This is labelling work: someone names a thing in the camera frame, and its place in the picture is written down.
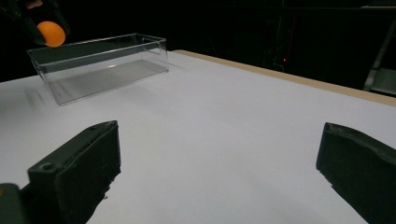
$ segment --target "transparent box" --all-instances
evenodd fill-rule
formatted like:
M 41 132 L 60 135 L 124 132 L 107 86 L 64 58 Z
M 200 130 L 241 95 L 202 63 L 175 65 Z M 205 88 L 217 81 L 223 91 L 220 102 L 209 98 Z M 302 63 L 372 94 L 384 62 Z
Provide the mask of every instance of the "transparent box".
M 152 35 L 112 36 L 27 53 L 58 105 L 169 71 L 166 39 Z

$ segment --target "orange ball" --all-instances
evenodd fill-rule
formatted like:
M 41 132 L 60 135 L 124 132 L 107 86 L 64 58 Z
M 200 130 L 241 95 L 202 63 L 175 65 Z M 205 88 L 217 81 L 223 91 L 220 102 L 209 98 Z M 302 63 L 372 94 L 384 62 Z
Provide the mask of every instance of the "orange ball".
M 42 21 L 37 25 L 37 29 L 44 36 L 49 47 L 59 47 L 66 40 L 64 29 L 53 21 Z

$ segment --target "orange object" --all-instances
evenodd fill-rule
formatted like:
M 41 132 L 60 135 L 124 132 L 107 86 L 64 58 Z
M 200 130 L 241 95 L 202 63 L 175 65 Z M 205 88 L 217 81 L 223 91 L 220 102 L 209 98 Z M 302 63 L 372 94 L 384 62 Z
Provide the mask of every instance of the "orange object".
M 53 21 L 42 21 L 37 25 L 37 29 L 44 36 L 49 47 L 59 47 L 66 40 L 64 29 Z

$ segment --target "white table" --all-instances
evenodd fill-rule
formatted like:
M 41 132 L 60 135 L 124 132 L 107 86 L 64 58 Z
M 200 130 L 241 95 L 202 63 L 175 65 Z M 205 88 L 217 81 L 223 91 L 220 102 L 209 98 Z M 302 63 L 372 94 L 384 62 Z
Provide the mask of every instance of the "white table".
M 396 147 L 392 98 L 186 54 L 64 106 L 40 77 L 0 83 L 0 181 L 24 187 L 29 167 L 114 119 L 121 174 L 89 223 L 365 223 L 316 169 L 318 147 L 325 122 Z

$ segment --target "table surface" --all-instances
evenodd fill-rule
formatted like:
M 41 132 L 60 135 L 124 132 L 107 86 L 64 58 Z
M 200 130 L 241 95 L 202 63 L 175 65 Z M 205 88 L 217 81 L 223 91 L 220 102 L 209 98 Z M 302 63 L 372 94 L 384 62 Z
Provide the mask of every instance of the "table surface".
M 393 98 L 168 52 L 170 70 L 58 106 L 39 76 L 0 83 L 0 180 L 117 120 L 121 174 L 89 223 L 365 223 L 316 169 L 325 122 L 396 146 Z

